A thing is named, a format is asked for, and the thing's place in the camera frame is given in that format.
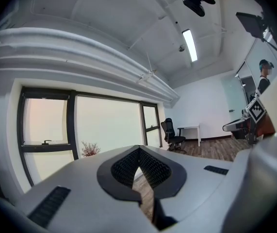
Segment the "black cap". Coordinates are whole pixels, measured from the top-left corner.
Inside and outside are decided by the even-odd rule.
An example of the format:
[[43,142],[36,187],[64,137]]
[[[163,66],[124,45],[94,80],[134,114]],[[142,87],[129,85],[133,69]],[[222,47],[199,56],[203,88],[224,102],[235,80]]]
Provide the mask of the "black cap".
[[269,62],[267,62],[266,60],[260,60],[259,66],[262,64],[269,64]]

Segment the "fluorescent light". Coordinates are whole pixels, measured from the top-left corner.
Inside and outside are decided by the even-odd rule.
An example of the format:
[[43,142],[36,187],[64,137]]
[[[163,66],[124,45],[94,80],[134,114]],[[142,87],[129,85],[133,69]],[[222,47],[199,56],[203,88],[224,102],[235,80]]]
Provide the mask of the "fluorescent light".
[[186,31],[182,32],[182,34],[183,34],[183,37],[186,40],[192,62],[196,61],[197,60],[196,46],[195,46],[195,42],[193,40],[190,29],[187,29]]

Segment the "white wall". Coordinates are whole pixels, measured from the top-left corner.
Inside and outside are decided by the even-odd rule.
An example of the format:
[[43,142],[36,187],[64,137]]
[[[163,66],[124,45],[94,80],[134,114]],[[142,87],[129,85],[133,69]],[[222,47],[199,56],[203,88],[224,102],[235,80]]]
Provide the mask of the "white wall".
[[[231,135],[222,126],[230,122],[229,108],[219,74],[175,89],[180,95],[172,109],[165,108],[165,117],[173,120],[175,134],[178,127],[200,124],[201,138]],[[186,130],[186,138],[197,138],[196,130]]]
[[251,77],[251,71],[249,70],[246,63],[244,63],[241,67],[241,69],[238,72],[240,79]]
[[18,152],[17,104],[21,85],[0,75],[0,186],[12,203],[30,189]]
[[160,129],[161,129],[161,137],[162,137],[162,148],[163,150],[168,149],[168,144],[164,140],[165,138],[165,132],[161,126],[161,123],[165,121],[166,119],[166,108],[164,107],[163,103],[158,103],[158,112],[159,112],[159,121],[160,121]]

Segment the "curved white surface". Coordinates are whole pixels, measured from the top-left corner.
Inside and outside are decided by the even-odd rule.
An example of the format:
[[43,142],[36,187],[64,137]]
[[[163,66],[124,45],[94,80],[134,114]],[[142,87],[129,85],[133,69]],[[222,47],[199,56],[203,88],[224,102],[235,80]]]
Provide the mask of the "curved white surface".
[[[0,58],[10,59],[41,57],[73,62],[88,71],[109,73],[137,85],[136,81],[148,69],[128,56],[87,37],[47,28],[18,28],[0,31]],[[179,95],[164,81],[153,75],[138,84],[165,96],[170,102]]]
[[226,177],[213,194],[183,221],[168,228],[165,233],[221,232],[223,221],[244,178],[250,150],[240,151]]
[[[158,232],[138,203],[115,200],[98,184],[98,167],[130,148],[119,148],[69,163],[34,186],[16,207],[28,215],[50,191],[60,185],[71,189],[71,192],[48,225],[47,229],[51,232]],[[187,180],[179,193],[173,198],[161,200],[165,214],[179,222],[165,232],[219,232],[239,190],[249,151],[239,152],[232,163],[148,148],[181,164],[187,171]],[[206,171],[204,167],[207,165],[226,168],[229,172],[225,176]]]

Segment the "window frame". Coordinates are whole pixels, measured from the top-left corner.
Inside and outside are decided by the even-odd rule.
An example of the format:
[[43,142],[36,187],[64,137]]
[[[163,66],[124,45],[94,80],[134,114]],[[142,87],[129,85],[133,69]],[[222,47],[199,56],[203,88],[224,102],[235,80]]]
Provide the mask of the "window frame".
[[[160,125],[160,119],[159,119],[158,106],[155,103],[149,103],[149,102],[144,102],[144,101],[140,101],[139,104],[140,104],[140,112],[141,112],[141,121],[142,121],[142,126],[143,126],[144,145],[146,145],[146,146],[148,145],[147,132],[157,129],[159,132],[159,143],[160,143],[159,148],[161,148],[163,145],[162,145],[162,134],[161,134],[161,125]],[[144,107],[155,108],[156,120],[157,120],[157,124],[158,124],[157,126],[146,128]]]
[[[71,150],[74,160],[78,160],[79,158],[75,139],[75,97],[76,91],[74,90],[22,87],[17,108],[17,143],[22,165],[31,186],[34,186],[34,182],[27,167],[24,153],[60,152]],[[24,145],[23,126],[26,99],[51,99],[67,101],[67,143],[53,145]]]
[[[27,167],[25,153],[41,153],[41,152],[58,152],[58,151],[67,151],[71,150],[74,160],[79,159],[76,137],[75,137],[75,99],[77,96],[82,97],[91,97],[91,98],[99,98],[99,99],[107,99],[107,100],[116,100],[116,101],[124,101],[124,102],[133,102],[139,104],[140,118],[141,118],[141,126],[142,126],[142,135],[144,140],[144,145],[148,145],[147,141],[147,132],[158,130],[159,132],[159,142],[161,148],[162,145],[162,134],[161,134],[161,125],[159,120],[159,111],[158,106],[155,103],[132,100],[114,96],[108,96],[103,94],[95,94],[88,92],[79,92],[75,90],[61,90],[61,89],[50,89],[50,88],[35,88],[35,87],[25,87],[23,86],[20,93],[20,98],[18,102],[17,108],[17,143],[18,150],[21,157],[22,165],[26,174],[26,177],[31,186],[34,186],[34,182],[32,180],[31,174]],[[53,144],[53,145],[24,145],[24,110],[25,110],[25,101],[26,99],[52,99],[52,100],[67,100],[67,110],[66,110],[66,125],[67,125],[67,140],[68,143],[65,144]],[[146,128],[145,122],[145,114],[144,114],[144,106],[145,107],[153,107],[156,112],[156,120],[157,126]]]

